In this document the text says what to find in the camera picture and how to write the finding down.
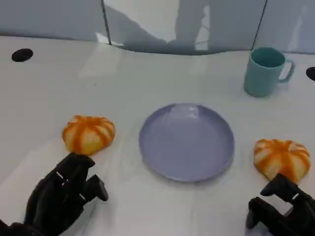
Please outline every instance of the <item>table surface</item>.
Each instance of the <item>table surface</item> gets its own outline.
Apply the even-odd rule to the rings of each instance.
[[[34,56],[13,62],[31,48]],[[64,156],[62,128],[75,114],[112,120],[117,136],[93,156],[109,201],[87,207],[68,235],[243,236],[248,201],[267,183],[252,164],[260,138],[292,139],[315,155],[315,82],[305,71],[315,56],[287,54],[297,67],[288,85],[267,98],[243,89],[249,52],[174,56],[128,52],[91,42],[0,37],[0,218],[21,221],[36,183]],[[177,102],[203,104],[230,124],[231,167],[217,178],[179,183],[141,160],[138,133],[154,110]],[[300,187],[315,197],[315,170]],[[280,212],[289,206],[269,198]]]

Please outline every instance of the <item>orange and white striped bun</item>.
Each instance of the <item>orange and white striped bun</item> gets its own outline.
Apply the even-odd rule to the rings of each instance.
[[[291,140],[259,140],[254,148],[254,165],[268,179],[277,173],[297,183],[311,167],[308,150]]]
[[[91,155],[109,146],[115,137],[113,122],[105,117],[74,116],[63,129],[70,152]]]

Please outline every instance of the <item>purple plate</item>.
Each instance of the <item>purple plate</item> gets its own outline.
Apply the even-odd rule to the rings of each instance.
[[[215,111],[192,103],[155,111],[139,135],[144,162],[161,175],[195,182],[213,177],[233,160],[234,136]]]

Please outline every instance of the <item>plate rim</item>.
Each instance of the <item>plate rim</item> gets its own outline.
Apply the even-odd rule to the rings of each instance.
[[[148,158],[145,158],[145,155],[143,153],[143,150],[142,150],[142,145],[141,145],[141,136],[143,136],[143,130],[144,130],[144,127],[146,126],[146,123],[150,120],[151,117],[153,117],[156,113],[158,113],[160,110],[163,110],[165,108],[168,108],[168,107],[173,107],[173,106],[176,106],[176,105],[194,105],[194,106],[198,106],[198,107],[202,107],[203,109],[206,109],[206,110],[210,110],[211,112],[215,113],[218,117],[220,117],[221,120],[223,120],[223,122],[226,124],[228,130],[230,131],[231,133],[231,138],[233,140],[232,142],[232,152],[231,152],[231,155],[229,156],[228,160],[226,163],[224,163],[224,165],[222,165],[221,168],[217,169],[216,171],[214,171],[210,176],[207,176],[207,177],[203,177],[203,178],[196,178],[196,179],[186,179],[186,178],[178,178],[178,177],[174,177],[172,175],[168,175],[166,173],[163,173],[161,171],[159,171],[158,169],[156,169],[156,167],[152,166],[150,163],[148,163],[147,159]],[[230,167],[230,165],[232,164],[233,160],[234,160],[234,154],[235,154],[235,136],[234,136],[234,133],[233,133],[233,130],[231,129],[231,126],[229,125],[229,123],[218,113],[216,112],[215,110],[211,109],[211,108],[208,108],[206,107],[205,105],[202,105],[200,103],[189,103],[189,102],[183,102],[183,103],[171,103],[169,105],[165,105],[163,107],[160,107],[158,109],[156,109],[154,112],[152,112],[149,116],[146,117],[145,121],[143,122],[142,126],[141,126],[141,129],[139,131],[139,135],[138,135],[138,145],[139,145],[139,149],[140,149],[140,154],[142,156],[142,160],[143,162],[153,171],[155,171],[156,173],[158,173],[159,175],[165,177],[165,178],[168,178],[168,179],[172,179],[172,180],[175,180],[175,181],[178,181],[178,182],[186,182],[186,183],[192,183],[192,182],[200,182],[200,181],[205,181],[205,180],[208,180],[208,179],[211,179],[211,178],[214,178],[216,176],[218,176],[219,174],[223,173],[225,170],[228,169],[228,167]]]

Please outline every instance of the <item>teal mug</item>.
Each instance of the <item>teal mug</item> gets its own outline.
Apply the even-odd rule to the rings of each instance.
[[[288,75],[279,79],[285,62],[291,63]],[[285,59],[283,53],[274,48],[257,48],[252,51],[245,74],[244,90],[251,96],[270,95],[278,83],[287,83],[295,69],[292,60]]]

